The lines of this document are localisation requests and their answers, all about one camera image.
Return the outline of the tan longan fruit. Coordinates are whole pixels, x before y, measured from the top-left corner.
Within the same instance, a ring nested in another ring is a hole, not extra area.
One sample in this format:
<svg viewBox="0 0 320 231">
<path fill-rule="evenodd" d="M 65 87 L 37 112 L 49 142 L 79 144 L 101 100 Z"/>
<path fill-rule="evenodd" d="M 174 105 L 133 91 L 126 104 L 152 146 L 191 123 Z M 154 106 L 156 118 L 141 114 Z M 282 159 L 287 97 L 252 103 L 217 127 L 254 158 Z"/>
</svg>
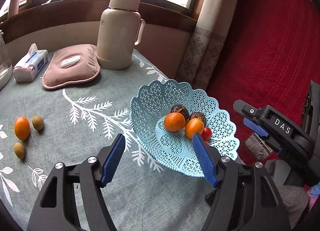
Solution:
<svg viewBox="0 0 320 231">
<path fill-rule="evenodd" d="M 24 145 L 20 142 L 15 143 L 14 144 L 14 153 L 20 160 L 24 160 L 24 158 L 25 158 Z"/>
</svg>

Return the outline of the red cherry tomato large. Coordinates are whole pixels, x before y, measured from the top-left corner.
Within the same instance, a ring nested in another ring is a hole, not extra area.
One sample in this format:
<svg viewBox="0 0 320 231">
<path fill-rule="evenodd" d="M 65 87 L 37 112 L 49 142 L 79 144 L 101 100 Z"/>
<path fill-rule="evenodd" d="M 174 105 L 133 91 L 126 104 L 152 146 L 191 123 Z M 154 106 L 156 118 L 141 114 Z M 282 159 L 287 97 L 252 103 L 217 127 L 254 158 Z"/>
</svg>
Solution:
<svg viewBox="0 0 320 231">
<path fill-rule="evenodd" d="M 212 137 L 211 129 L 208 127 L 204 127 L 203 132 L 201 133 L 201 136 L 205 142 L 208 142 Z"/>
</svg>

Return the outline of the rough mandarin with stem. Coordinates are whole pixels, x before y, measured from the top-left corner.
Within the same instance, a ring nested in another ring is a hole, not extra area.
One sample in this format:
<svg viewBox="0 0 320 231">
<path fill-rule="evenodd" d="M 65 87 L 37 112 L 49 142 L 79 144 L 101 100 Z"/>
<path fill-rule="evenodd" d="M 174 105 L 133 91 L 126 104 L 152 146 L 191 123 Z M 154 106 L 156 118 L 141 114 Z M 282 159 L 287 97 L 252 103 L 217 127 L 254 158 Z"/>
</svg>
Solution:
<svg viewBox="0 0 320 231">
<path fill-rule="evenodd" d="M 164 119 L 164 127 L 169 132 L 177 132 L 185 126 L 185 118 L 182 114 L 172 112 L 166 115 Z"/>
</svg>

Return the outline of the right patterned curtain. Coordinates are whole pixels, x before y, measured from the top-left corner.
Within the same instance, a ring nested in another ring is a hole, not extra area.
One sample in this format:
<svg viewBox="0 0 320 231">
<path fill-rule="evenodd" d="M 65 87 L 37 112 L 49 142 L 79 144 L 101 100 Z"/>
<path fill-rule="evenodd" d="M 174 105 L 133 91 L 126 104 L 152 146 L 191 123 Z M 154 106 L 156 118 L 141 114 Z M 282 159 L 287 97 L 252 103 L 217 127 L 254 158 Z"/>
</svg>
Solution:
<svg viewBox="0 0 320 231">
<path fill-rule="evenodd" d="M 206 90 L 221 54 L 238 0 L 204 0 L 176 81 Z"/>
</svg>

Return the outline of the light blue plastic basket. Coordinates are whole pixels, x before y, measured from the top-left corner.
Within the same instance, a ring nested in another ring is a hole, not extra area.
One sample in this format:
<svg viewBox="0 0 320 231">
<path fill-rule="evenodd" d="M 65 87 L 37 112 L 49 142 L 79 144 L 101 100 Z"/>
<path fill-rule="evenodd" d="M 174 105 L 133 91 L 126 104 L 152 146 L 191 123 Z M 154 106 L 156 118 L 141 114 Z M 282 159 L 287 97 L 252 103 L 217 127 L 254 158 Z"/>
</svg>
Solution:
<svg viewBox="0 0 320 231">
<path fill-rule="evenodd" d="M 238 157 L 236 126 L 218 101 L 188 83 L 158 80 L 142 85 L 130 102 L 131 125 L 142 147 L 158 163 L 191 177 L 203 177 L 192 141 L 186 132 L 194 132 L 186 115 L 200 112 L 212 133 L 208 143 L 222 156 Z"/>
</svg>

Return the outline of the tissue pack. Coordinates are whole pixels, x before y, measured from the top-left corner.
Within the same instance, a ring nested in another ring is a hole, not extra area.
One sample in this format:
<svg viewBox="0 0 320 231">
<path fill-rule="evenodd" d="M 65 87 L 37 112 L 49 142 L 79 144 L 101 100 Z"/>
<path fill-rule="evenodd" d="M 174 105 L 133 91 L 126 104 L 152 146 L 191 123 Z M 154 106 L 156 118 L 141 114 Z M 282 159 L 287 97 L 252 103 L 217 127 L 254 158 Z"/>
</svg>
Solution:
<svg viewBox="0 0 320 231">
<path fill-rule="evenodd" d="M 28 53 L 13 68 L 17 83 L 32 82 L 48 62 L 48 51 L 39 50 L 35 43 L 31 44 Z"/>
</svg>

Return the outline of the grey-green leaf tablecloth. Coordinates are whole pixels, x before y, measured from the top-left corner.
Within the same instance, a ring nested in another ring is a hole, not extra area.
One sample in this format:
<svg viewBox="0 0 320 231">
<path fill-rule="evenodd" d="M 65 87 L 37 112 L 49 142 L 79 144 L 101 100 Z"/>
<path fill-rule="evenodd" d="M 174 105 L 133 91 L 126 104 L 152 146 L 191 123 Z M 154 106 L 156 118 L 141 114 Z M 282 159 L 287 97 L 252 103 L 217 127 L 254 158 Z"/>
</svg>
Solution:
<svg viewBox="0 0 320 231">
<path fill-rule="evenodd" d="M 106 119 L 114 133 L 129 134 L 129 148 L 112 182 L 102 190 L 116 228 L 202 228 L 209 213 L 204 200 L 209 184 L 157 165 L 129 127 L 130 100 L 139 87 L 166 78 L 159 65 L 136 53 L 129 68 L 101 70 L 95 80 L 64 89 L 45 90 L 41 76 L 24 84 L 10 79 L 1 90 L 1 200 L 21 228 L 27 228 L 44 179 L 57 162 L 81 163 L 112 143 L 104 128 Z M 43 118 L 41 131 L 32 125 L 35 115 Z M 30 124 L 25 141 L 14 132 L 19 116 Z M 14 153 L 17 142 L 25 147 L 24 160 Z"/>
</svg>

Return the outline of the cream thermos flask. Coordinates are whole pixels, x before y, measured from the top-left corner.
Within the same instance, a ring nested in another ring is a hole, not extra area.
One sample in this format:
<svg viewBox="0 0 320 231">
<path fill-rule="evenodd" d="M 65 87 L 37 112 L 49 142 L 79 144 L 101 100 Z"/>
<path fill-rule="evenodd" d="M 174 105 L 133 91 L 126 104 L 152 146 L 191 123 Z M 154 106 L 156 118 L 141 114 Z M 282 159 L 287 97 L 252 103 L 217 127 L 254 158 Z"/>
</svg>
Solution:
<svg viewBox="0 0 320 231">
<path fill-rule="evenodd" d="M 145 21 L 138 12 L 140 0 L 110 0 L 100 18 L 96 58 L 102 68 L 122 70 L 143 35 Z"/>
</svg>

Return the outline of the smooth orange kumquat small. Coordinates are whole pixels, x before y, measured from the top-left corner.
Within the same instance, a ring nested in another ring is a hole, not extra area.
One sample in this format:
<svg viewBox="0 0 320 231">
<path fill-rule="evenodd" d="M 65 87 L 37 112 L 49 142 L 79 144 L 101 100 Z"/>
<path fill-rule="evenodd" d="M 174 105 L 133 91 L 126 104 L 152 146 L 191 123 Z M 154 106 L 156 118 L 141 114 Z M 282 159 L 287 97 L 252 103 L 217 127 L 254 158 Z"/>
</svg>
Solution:
<svg viewBox="0 0 320 231">
<path fill-rule="evenodd" d="M 189 139 L 193 138 L 193 135 L 196 133 L 202 133 L 204 130 L 204 123 L 198 118 L 193 118 L 185 125 L 184 133 L 185 136 Z"/>
</svg>

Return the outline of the red quilted bedding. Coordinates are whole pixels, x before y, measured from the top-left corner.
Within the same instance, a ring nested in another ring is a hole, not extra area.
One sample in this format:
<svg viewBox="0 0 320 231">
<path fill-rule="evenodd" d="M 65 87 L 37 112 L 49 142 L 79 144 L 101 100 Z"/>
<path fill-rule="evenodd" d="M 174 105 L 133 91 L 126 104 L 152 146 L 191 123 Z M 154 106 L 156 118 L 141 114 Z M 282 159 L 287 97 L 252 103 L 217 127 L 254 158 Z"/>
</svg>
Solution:
<svg viewBox="0 0 320 231">
<path fill-rule="evenodd" d="M 300 124 L 310 81 L 319 82 L 319 11 L 312 1 L 238 0 L 207 94 L 236 124 L 246 164 L 256 160 L 245 146 L 252 131 L 234 101 L 270 105 Z"/>
</svg>

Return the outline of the pink heating pad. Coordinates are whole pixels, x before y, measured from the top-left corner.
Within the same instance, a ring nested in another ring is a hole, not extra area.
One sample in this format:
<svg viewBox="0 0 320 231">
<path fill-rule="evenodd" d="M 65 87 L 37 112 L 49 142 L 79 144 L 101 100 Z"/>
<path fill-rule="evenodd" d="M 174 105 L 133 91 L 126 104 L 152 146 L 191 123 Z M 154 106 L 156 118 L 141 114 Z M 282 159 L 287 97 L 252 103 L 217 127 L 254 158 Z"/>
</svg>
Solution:
<svg viewBox="0 0 320 231">
<path fill-rule="evenodd" d="M 42 86 L 54 90 L 92 81 L 100 73 L 96 46 L 80 44 L 57 50 L 42 76 Z"/>
</svg>

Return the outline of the pink tumbler on sill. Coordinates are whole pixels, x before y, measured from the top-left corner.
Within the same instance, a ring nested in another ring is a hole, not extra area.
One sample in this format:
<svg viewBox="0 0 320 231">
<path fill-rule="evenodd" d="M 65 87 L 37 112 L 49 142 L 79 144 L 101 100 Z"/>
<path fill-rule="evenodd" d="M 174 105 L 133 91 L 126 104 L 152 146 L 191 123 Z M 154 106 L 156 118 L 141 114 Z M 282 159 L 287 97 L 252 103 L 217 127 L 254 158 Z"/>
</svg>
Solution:
<svg viewBox="0 0 320 231">
<path fill-rule="evenodd" d="M 20 0 L 10 0 L 8 9 L 8 19 L 18 14 Z"/>
</svg>

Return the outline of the smooth orange kumquat large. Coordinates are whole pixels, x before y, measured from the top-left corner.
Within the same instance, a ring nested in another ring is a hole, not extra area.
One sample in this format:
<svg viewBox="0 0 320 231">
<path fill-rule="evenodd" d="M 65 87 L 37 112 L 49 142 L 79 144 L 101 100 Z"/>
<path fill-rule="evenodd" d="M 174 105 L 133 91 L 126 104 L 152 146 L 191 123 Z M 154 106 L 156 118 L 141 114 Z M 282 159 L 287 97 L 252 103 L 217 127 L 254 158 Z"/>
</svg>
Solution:
<svg viewBox="0 0 320 231">
<path fill-rule="evenodd" d="M 29 120 L 24 116 L 19 116 L 15 120 L 14 132 L 18 139 L 25 141 L 30 134 Z"/>
</svg>

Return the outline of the dark passion fruit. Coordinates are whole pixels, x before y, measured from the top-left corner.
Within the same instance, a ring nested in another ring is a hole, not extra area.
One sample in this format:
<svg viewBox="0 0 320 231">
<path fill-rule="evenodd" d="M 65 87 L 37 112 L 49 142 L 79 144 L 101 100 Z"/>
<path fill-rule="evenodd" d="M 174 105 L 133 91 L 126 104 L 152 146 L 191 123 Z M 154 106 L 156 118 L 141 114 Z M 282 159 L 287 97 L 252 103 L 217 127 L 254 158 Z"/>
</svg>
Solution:
<svg viewBox="0 0 320 231">
<path fill-rule="evenodd" d="M 204 126 L 206 126 L 207 120 L 206 120 L 206 117 L 205 117 L 205 115 L 203 113 L 201 113 L 201 112 L 193 112 L 193 113 L 190 114 L 188 120 L 190 121 L 190 120 L 192 120 L 194 118 L 197 118 L 197 119 L 201 120 L 203 122 Z"/>
<path fill-rule="evenodd" d="M 189 111 L 187 110 L 187 108 L 181 104 L 176 104 L 174 105 L 170 112 L 177 112 L 183 115 L 183 117 L 185 118 L 185 122 L 188 122 L 189 119 Z"/>
</svg>

